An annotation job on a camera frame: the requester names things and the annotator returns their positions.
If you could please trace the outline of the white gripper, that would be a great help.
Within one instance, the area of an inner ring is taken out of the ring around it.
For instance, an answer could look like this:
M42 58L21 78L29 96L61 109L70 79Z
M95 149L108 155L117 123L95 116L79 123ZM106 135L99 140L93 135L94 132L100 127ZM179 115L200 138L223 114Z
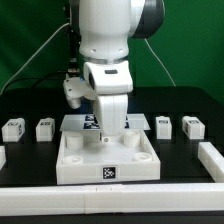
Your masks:
M84 78L93 90L96 99L93 112L103 135L103 143L124 131L128 93L133 90L129 63L118 64L84 63Z

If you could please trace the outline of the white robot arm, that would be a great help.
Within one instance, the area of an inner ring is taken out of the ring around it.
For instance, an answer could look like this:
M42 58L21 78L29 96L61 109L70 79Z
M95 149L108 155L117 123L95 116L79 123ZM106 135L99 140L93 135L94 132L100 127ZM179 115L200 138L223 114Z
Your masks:
M128 40L149 38L162 25L163 0L69 0L70 24L81 38L83 77L101 137L123 133L133 81Z

